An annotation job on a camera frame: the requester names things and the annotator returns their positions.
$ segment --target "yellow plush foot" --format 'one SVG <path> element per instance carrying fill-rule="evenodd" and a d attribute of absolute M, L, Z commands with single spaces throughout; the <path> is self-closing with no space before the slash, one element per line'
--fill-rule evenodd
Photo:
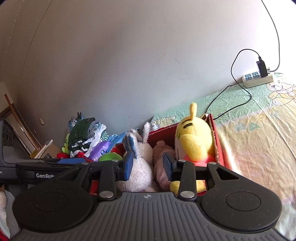
<path fill-rule="evenodd" d="M 178 195 L 178 190 L 180 186 L 180 181 L 174 181 L 170 183 L 170 191 L 173 192 L 176 196 Z M 202 180 L 196 180 L 196 192 L 206 191 L 205 183 Z"/>

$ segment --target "pink teddy bear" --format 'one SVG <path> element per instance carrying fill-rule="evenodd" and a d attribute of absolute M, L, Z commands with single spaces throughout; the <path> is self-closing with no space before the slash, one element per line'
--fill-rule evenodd
<path fill-rule="evenodd" d="M 172 147 L 166 145 L 164 141 L 158 141 L 153 148 L 154 177 L 164 191 L 170 191 L 171 182 L 168 180 L 163 168 L 163 154 L 165 152 L 169 153 L 173 158 L 176 157 L 176 152 Z"/>

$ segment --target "black eyebrow stripe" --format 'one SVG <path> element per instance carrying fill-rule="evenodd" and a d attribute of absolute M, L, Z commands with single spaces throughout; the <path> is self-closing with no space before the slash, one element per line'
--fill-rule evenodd
<path fill-rule="evenodd" d="M 193 126 L 193 124 L 192 123 L 188 123 L 188 124 L 186 124 L 186 125 L 183 126 L 183 129 L 185 129 L 185 128 L 189 127 L 189 126 Z"/>
<path fill-rule="evenodd" d="M 188 120 L 183 121 L 183 122 L 181 123 L 181 125 L 184 124 L 186 121 L 190 121 L 190 120 L 191 120 L 191 119 L 188 119 Z"/>

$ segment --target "green round object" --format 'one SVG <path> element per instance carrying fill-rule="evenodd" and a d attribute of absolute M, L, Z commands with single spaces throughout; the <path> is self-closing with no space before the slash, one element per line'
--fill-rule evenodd
<path fill-rule="evenodd" d="M 115 152 L 108 152 L 100 156 L 98 161 L 122 160 L 122 156 Z"/>

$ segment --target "purple package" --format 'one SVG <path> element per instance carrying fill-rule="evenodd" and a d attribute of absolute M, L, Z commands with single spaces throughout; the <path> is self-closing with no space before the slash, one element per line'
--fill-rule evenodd
<path fill-rule="evenodd" d="M 106 153 L 108 147 L 110 146 L 109 141 L 102 141 L 99 142 L 91 151 L 89 154 L 89 159 L 92 159 L 93 161 L 98 161 L 99 157 Z"/>

